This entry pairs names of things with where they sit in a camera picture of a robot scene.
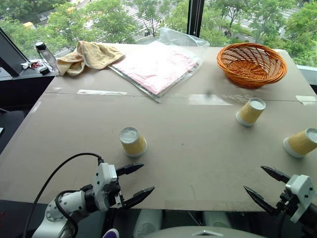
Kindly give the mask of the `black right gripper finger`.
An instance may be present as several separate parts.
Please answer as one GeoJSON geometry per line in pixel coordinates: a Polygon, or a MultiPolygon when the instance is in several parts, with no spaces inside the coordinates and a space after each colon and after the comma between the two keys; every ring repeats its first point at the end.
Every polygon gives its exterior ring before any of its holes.
{"type": "Polygon", "coordinates": [[[274,178],[277,181],[281,181],[285,184],[288,183],[288,181],[290,180],[290,177],[286,174],[284,174],[283,172],[275,169],[275,168],[271,168],[268,166],[261,166],[261,168],[268,174],[270,175],[272,178],[274,178]]]}
{"type": "Polygon", "coordinates": [[[247,194],[251,197],[251,199],[259,205],[262,209],[264,209],[266,212],[268,212],[270,215],[275,214],[275,208],[269,205],[267,202],[265,202],[264,198],[260,196],[257,192],[252,190],[251,188],[247,186],[243,186],[247,194]]]}

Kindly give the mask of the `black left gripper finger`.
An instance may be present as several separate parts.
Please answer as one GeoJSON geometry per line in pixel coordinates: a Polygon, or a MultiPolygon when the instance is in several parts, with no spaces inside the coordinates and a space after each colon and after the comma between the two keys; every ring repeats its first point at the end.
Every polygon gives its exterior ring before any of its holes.
{"type": "Polygon", "coordinates": [[[124,201],[123,203],[123,208],[132,208],[136,205],[138,205],[139,203],[141,203],[143,200],[145,200],[151,193],[152,191],[155,189],[154,186],[143,189],[137,193],[135,193],[132,198],[124,201]]]}
{"type": "Polygon", "coordinates": [[[131,174],[143,166],[144,166],[143,163],[128,164],[128,165],[122,166],[120,168],[117,168],[115,171],[116,171],[117,176],[119,177],[122,175],[131,174]]]}

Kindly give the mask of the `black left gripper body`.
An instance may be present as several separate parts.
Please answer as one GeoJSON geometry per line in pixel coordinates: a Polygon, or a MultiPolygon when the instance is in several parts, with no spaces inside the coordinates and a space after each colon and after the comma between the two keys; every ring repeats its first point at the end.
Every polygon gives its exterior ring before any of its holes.
{"type": "Polygon", "coordinates": [[[124,201],[122,192],[121,192],[121,187],[119,184],[118,177],[123,175],[125,172],[125,169],[116,169],[116,175],[117,179],[115,181],[111,181],[107,186],[106,186],[106,205],[108,207],[111,207],[113,205],[116,205],[118,208],[122,207],[122,203],[124,201]]]}

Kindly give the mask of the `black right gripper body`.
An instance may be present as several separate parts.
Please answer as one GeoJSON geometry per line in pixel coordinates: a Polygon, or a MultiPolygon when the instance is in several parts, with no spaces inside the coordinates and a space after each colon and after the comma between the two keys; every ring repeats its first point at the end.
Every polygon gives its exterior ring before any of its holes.
{"type": "Polygon", "coordinates": [[[278,216],[281,212],[292,216],[298,209],[298,197],[289,190],[284,190],[280,195],[280,200],[276,204],[273,216],[278,216]]]}

